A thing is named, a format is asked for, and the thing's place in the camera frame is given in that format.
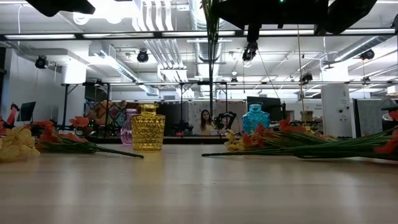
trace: vase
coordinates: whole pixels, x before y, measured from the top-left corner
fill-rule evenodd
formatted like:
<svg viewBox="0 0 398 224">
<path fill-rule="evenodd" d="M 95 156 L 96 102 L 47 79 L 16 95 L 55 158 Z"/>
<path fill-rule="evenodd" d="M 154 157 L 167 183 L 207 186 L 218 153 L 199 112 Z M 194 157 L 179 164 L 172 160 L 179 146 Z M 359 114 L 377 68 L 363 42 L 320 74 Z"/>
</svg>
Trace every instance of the vase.
<svg viewBox="0 0 398 224">
<path fill-rule="evenodd" d="M 131 116 L 136 114 L 136 109 L 126 109 L 126 122 L 120 129 L 120 139 L 125 146 L 132 146 L 132 122 Z"/>
<path fill-rule="evenodd" d="M 139 105 L 141 114 L 132 116 L 132 148 L 135 151 L 160 151 L 163 145 L 165 116 L 156 114 L 155 103 Z"/>
<path fill-rule="evenodd" d="M 251 134 L 255 131 L 259 124 L 269 129 L 270 116 L 269 113 L 261 111 L 262 103 L 251 103 L 249 112 L 243 115 L 243 132 Z"/>
</svg>

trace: purple glass vase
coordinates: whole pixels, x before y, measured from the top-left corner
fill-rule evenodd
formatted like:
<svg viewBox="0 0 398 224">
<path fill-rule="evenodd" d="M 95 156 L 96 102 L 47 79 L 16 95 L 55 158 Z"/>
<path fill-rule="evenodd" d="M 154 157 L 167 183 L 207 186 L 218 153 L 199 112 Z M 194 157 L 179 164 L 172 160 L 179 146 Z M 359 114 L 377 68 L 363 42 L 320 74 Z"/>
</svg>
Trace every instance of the purple glass vase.
<svg viewBox="0 0 398 224">
<path fill-rule="evenodd" d="M 132 146 L 131 116 L 137 114 L 136 109 L 126 109 L 126 122 L 120 130 L 120 139 L 125 146 Z"/>
</svg>

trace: blue glass vase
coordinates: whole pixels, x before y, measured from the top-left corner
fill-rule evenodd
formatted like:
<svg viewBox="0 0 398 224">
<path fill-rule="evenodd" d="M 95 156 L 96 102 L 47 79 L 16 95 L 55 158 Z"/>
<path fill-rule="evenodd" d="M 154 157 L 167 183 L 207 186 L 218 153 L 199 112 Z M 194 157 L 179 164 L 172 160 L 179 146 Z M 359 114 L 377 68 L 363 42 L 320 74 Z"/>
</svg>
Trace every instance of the blue glass vase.
<svg viewBox="0 0 398 224">
<path fill-rule="evenodd" d="M 269 129 L 270 116 L 269 113 L 261 111 L 262 103 L 249 104 L 249 112 L 243 115 L 243 132 L 251 134 L 255 131 L 258 124 L 264 125 Z"/>
</svg>

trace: computer monitor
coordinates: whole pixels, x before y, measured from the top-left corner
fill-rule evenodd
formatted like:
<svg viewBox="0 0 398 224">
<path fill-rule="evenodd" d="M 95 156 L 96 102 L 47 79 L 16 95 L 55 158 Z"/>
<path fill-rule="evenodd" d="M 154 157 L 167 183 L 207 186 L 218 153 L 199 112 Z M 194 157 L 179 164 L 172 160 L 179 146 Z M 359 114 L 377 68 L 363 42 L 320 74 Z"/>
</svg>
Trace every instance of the computer monitor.
<svg viewBox="0 0 398 224">
<path fill-rule="evenodd" d="M 269 113 L 271 121 L 280 121 L 283 119 L 282 109 L 280 105 L 280 98 L 248 96 L 247 101 L 248 104 L 253 102 L 261 102 L 262 103 L 261 110 L 266 113 Z"/>
<path fill-rule="evenodd" d="M 31 121 L 36 102 L 23 103 L 19 108 L 17 121 Z"/>
</svg>

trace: desk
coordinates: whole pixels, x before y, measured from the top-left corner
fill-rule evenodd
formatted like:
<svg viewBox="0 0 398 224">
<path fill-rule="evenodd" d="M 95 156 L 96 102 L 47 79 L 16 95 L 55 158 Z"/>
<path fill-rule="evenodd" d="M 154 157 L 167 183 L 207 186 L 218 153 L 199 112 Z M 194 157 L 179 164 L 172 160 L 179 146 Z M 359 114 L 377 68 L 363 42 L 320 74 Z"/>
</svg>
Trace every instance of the desk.
<svg viewBox="0 0 398 224">
<path fill-rule="evenodd" d="M 224 147 L 165 145 L 145 159 L 43 154 L 0 164 L 0 223 L 397 221 L 396 163 L 200 156 L 213 151 Z"/>
</svg>

